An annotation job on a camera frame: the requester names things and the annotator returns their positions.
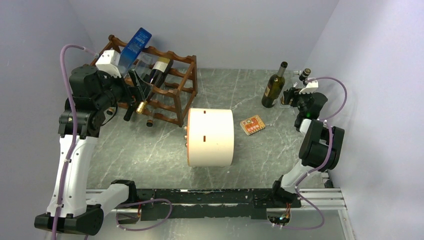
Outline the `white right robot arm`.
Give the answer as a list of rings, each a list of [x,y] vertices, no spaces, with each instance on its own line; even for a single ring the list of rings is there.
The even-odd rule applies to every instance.
[[[283,92],[281,103],[296,107],[299,111],[294,127],[304,134],[299,161],[286,174],[276,180],[270,193],[275,207],[291,204],[297,197],[300,183],[318,172],[332,170],[340,159],[345,130],[328,126],[319,120],[320,112],[328,98],[320,93],[302,93],[291,87]]]

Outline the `clear glass liquor bottle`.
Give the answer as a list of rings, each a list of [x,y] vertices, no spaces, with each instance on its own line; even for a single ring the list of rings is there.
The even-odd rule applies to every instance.
[[[295,87],[296,88],[295,95],[298,95],[299,91],[306,86],[305,81],[308,79],[311,72],[312,71],[311,71],[310,68],[305,68],[304,70],[293,70],[292,74],[290,75],[289,80],[287,80],[287,82],[286,82],[286,86],[284,87],[283,92],[292,88],[292,87]],[[285,109],[285,108],[289,108],[291,106],[283,106],[282,105],[283,92],[280,95],[278,103],[279,103],[279,107]]]

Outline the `dark green wine bottle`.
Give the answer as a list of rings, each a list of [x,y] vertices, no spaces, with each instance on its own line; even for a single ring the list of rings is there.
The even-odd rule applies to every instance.
[[[272,108],[276,104],[277,98],[279,97],[286,82],[284,78],[284,73],[287,67],[288,63],[286,61],[283,61],[280,64],[277,73],[273,74],[269,78],[261,99],[261,104],[265,108]]]

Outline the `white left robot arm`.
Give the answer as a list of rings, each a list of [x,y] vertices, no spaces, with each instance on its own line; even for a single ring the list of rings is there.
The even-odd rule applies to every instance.
[[[76,235],[96,235],[104,217],[118,205],[134,207],[139,200],[132,180],[114,180],[98,196],[87,198],[89,165],[97,144],[105,111],[128,104],[129,121],[141,100],[145,84],[131,69],[122,76],[92,65],[75,68],[64,78],[67,99],[59,117],[60,158],[53,196],[46,211],[37,215],[37,229]]]

